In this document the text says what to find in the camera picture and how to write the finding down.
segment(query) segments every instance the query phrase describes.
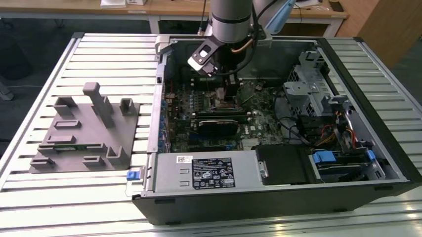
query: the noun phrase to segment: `wooden cabinet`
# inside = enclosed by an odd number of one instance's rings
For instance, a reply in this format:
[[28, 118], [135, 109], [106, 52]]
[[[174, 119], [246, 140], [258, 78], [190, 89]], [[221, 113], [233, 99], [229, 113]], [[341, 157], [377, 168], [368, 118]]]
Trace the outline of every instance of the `wooden cabinet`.
[[339, 0], [350, 14], [338, 37], [363, 38], [393, 68], [422, 34], [422, 0]]

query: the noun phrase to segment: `blue latch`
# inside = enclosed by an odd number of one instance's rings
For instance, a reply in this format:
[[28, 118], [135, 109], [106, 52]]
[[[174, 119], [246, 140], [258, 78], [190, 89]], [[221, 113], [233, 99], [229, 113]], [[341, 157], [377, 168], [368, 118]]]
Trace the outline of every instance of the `blue latch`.
[[369, 156], [370, 160], [376, 160], [376, 158], [377, 158], [376, 154], [372, 150], [368, 151], [368, 156]]
[[319, 163], [319, 162], [335, 162], [335, 156], [334, 153], [330, 151], [325, 151], [325, 152], [315, 152], [313, 154], [313, 158], [314, 158], [314, 162]]
[[140, 180], [140, 171], [128, 171], [126, 175], [127, 181]]

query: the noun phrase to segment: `cable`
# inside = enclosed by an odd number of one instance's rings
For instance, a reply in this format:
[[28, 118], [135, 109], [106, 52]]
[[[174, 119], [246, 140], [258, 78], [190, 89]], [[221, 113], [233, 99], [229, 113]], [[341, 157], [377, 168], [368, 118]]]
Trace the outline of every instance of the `cable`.
[[242, 53], [242, 51], [254, 43], [254, 39], [250, 39], [239, 49], [231, 49], [233, 53]]
[[254, 45], [253, 45], [253, 52], [249, 54], [247, 59], [243, 61], [243, 63], [241, 65], [238, 65], [238, 68], [233, 71], [230, 71], [229, 73], [217, 73], [217, 76], [225, 77], [225, 76], [230, 76], [235, 73], [238, 73], [251, 62], [253, 57], [255, 55], [255, 51], [257, 51], [257, 46], [258, 46], [258, 31], [259, 31], [259, 27], [258, 27], [258, 18], [257, 18], [257, 11], [253, 5], [253, 20], [254, 20]]
[[[258, 17], [257, 17], [257, 21], [259, 21], [259, 18], [263, 16], [265, 12], [269, 10], [269, 8], [277, 3], [278, 0], [273, 0], [273, 2], [269, 3], [269, 5], [263, 8], [263, 10], [261, 11]], [[241, 53], [254, 42], [254, 39], [250, 39], [250, 41], [247, 41], [247, 43], [239, 48], [239, 49], [231, 49], [233, 53]]]
[[301, 23], [299, 23], [299, 27], [298, 27], [298, 35], [301, 34], [301, 26], [302, 26], [302, 22], [303, 22], [303, 17], [302, 17], [302, 8], [298, 6], [298, 4], [295, 4], [295, 6], [299, 8], [299, 14], [301, 14]]
[[201, 25], [199, 25], [199, 30], [198, 30], [199, 35], [203, 35], [203, 22], [205, 22], [205, 14], [206, 14], [206, 5], [207, 5], [207, 0], [205, 0], [203, 15], [201, 17]]
[[278, 120], [282, 120], [282, 119], [290, 119], [293, 121], [298, 121], [295, 117], [289, 117], [289, 116], [281, 117]]
[[287, 143], [290, 143], [290, 140], [291, 140], [291, 129], [293, 129], [294, 127], [298, 127], [298, 126], [297, 126], [297, 125], [293, 125], [293, 126], [290, 127], [290, 129], [289, 129], [289, 139], [287, 139]]
[[306, 138], [299, 133], [297, 133], [294, 130], [291, 130], [282, 122], [279, 122], [279, 124], [282, 125], [283, 128], [286, 128], [301, 139], [301, 141], [303, 142], [305, 145], [314, 147], [314, 145], [310, 143], [310, 141], [306, 140]]
[[7, 88], [18, 88], [18, 87], [43, 87], [42, 85], [14, 85], [14, 86], [7, 86]]
[[7, 143], [11, 143], [12, 140], [11, 139], [6, 139], [6, 138], [0, 138], [0, 142], [7, 142]]
[[321, 130], [321, 138], [323, 138], [323, 132], [325, 132], [325, 130], [326, 130], [329, 127], [333, 127], [333, 124], [323, 126], [323, 128], [322, 128], [322, 130]]
[[346, 131], [350, 132], [350, 140], [351, 140], [351, 146], [355, 149], [357, 148], [357, 136], [355, 136], [355, 132], [351, 129], [346, 129]]
[[269, 10], [269, 8], [277, 3], [278, 0], [273, 0], [273, 2], [269, 3], [269, 5], [263, 8], [263, 10], [261, 11], [259, 15], [258, 15], [258, 20], [259, 18], [263, 16], [265, 11]]
[[323, 139], [323, 141], [321, 141], [315, 147], [319, 147], [322, 144], [330, 142], [333, 139], [335, 138], [335, 134], [333, 133], [327, 138]]

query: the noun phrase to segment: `white label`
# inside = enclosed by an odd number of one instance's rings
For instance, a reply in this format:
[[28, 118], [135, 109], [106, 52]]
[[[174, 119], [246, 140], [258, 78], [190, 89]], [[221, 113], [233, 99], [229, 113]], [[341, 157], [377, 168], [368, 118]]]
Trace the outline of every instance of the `white label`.
[[346, 18], [347, 16], [342, 16], [342, 15], [331, 15], [331, 18]]
[[146, 11], [127, 11], [127, 13], [146, 14]]
[[56, 151], [75, 151], [76, 149], [74, 147], [59, 147], [55, 148]]
[[193, 163], [193, 156], [177, 156], [178, 163]]

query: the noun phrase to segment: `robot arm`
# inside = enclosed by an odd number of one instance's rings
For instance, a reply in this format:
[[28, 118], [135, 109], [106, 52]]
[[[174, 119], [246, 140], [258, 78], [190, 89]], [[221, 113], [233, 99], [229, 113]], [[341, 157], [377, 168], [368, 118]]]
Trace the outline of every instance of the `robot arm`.
[[[253, 59], [259, 35], [265, 36], [258, 20], [270, 33], [277, 34], [287, 21], [295, 1], [211, 0], [213, 34], [189, 59], [191, 67], [210, 77], [235, 75]], [[253, 52], [247, 56], [246, 48], [250, 45]]]

